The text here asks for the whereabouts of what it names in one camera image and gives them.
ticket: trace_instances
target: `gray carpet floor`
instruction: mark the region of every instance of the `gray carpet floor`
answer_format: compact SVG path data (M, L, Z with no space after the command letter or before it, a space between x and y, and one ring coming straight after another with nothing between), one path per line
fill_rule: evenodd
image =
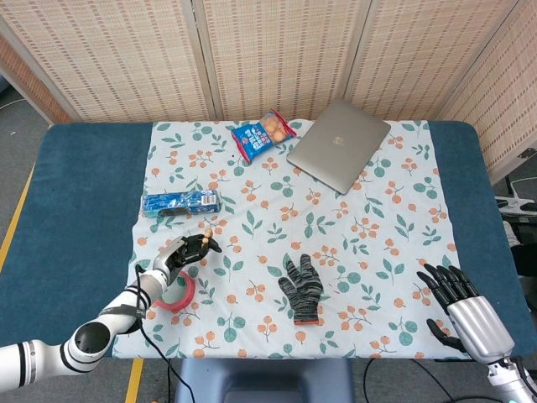
M0 107L20 95L12 88L0 94ZM40 115L26 102L18 102L0 111L0 240L3 240L20 193L34 163L40 141L48 127ZM513 173L512 178L535 175L537 158ZM501 184L496 189L502 193ZM537 198L537 181L517 186L521 196ZM352 363L356 401L365 401L362 377L366 359ZM21 390L0 395L0 403L72 403L72 402L122 402L128 387L130 360L104 359L97 369L88 375L47 379ZM488 395L493 391L487 381L487 369L476 363L423 362L441 383L455 396ZM526 360L528 368L537 368L537 359ZM176 368L180 361L174 361ZM167 396L166 367L156 359L145 360L138 402L157 400L165 403ZM437 384L417 365L409 360L383 359L373 362L368 372L368 396L371 403L390 402L442 402L447 396Z

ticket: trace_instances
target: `blue chair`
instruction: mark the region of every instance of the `blue chair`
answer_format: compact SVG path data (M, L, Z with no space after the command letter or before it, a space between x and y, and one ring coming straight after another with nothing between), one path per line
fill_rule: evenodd
M348 359L185 359L181 377L200 403L353 403ZM179 383L175 403L191 403Z

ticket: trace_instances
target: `glove cuff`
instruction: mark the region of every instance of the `glove cuff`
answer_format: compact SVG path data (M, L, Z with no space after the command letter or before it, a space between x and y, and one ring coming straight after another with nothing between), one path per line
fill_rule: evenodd
M318 325L319 317L317 310L314 311L295 311L294 322L296 326L302 325Z

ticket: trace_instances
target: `laptop logo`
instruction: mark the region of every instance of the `laptop logo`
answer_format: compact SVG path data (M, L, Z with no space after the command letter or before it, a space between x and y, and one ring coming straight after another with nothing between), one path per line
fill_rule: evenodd
M335 137L334 139L332 139L332 143L334 145L339 145L340 147L342 147L343 145L345 145L345 139L343 137Z

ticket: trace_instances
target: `red tape roll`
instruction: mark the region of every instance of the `red tape roll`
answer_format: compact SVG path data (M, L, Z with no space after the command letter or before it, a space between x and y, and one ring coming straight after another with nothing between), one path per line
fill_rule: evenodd
M194 299L194 292L196 291L196 284L185 271L179 272L179 275L185 280L186 291L183 297L173 304L167 304L161 299L158 299L155 302L156 306L160 306L161 308L168 309L170 311L180 311L181 309L185 309L192 302Z

